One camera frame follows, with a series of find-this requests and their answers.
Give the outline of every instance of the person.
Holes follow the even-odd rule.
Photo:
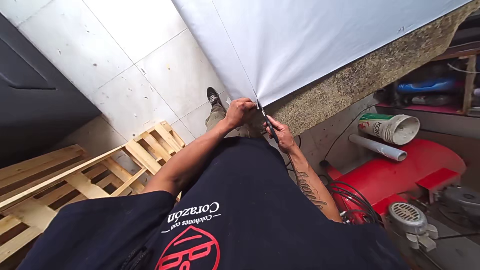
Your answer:
[[[280,153],[244,125],[256,104],[240,98],[225,112],[215,90],[207,94],[207,132],[141,194],[65,206],[18,269],[408,269],[378,225],[342,223],[286,125],[268,116],[266,131],[296,184]]]

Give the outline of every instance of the shirt logo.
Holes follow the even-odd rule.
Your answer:
[[[216,270],[219,261],[220,247],[215,237],[202,229],[189,226],[165,247],[155,270],[189,270],[190,265]]]

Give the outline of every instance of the red machine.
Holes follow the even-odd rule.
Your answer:
[[[420,197],[433,203],[438,191],[459,184],[466,169],[456,153],[428,140],[414,139],[399,149],[408,154],[401,162],[378,157],[345,175],[332,166],[327,167],[334,180],[329,185],[330,191],[340,212],[348,213],[349,222],[366,222],[364,205],[354,196],[366,199],[385,221],[392,203]]]

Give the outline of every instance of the black scissors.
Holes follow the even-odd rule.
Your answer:
[[[276,136],[275,129],[273,129],[272,123],[268,120],[267,115],[265,114],[264,108],[260,105],[260,101],[257,99],[257,105],[260,110],[262,110],[262,114],[264,115],[265,122],[267,123],[268,127],[270,128],[270,132],[272,133],[272,137],[275,142],[278,144],[278,137]]]

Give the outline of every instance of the leg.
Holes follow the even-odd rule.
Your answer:
[[[212,87],[207,88],[207,97],[210,104],[212,104],[212,109],[210,110],[210,115],[205,119],[205,126],[207,131],[210,131],[220,120],[225,118],[226,112],[215,89]],[[230,131],[225,138],[234,136],[247,138],[263,137],[258,130],[252,129],[248,124]]]
[[[216,103],[212,106],[210,115],[205,119],[205,126],[207,131],[210,131],[220,120],[225,118],[225,109],[220,103]]]

